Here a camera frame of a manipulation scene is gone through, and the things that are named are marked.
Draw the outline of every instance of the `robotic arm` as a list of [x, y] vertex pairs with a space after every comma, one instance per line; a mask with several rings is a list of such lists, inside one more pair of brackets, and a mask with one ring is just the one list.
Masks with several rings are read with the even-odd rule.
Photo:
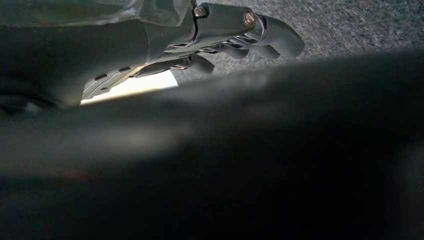
[[[139, 10], [157, 10], [152, 4], [158, 6], [161, 1], [130, 2], [139, 3]], [[199, 53], [226, 53], [242, 59], [253, 50], [276, 59], [296, 57], [304, 49], [304, 42], [290, 26], [248, 7], [191, 1], [175, 9], [174, 14], [156, 11], [156, 16], [163, 13], [162, 18], [149, 16], [149, 11], [132, 18], [123, 10], [119, 17], [111, 13], [109, 18], [102, 15], [97, 21], [80, 24], [63, 20], [52, 24], [45, 19], [45, 25], [30, 24], [31, 19], [13, 25], [9, 18], [0, 18], [2, 109], [14, 113], [25, 111], [28, 104], [77, 106], [81, 99], [105, 93], [129, 77], [169, 69], [211, 73], [214, 65]]]

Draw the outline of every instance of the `screw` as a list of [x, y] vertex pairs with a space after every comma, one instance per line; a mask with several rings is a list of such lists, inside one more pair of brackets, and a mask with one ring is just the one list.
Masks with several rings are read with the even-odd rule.
[[255, 13], [250, 9], [246, 9], [246, 11], [244, 11], [244, 14], [243, 14], [243, 22], [249, 28], [254, 27], [256, 24]]
[[206, 18], [208, 16], [208, 11], [202, 6], [198, 6], [194, 9], [194, 16], [196, 18]]

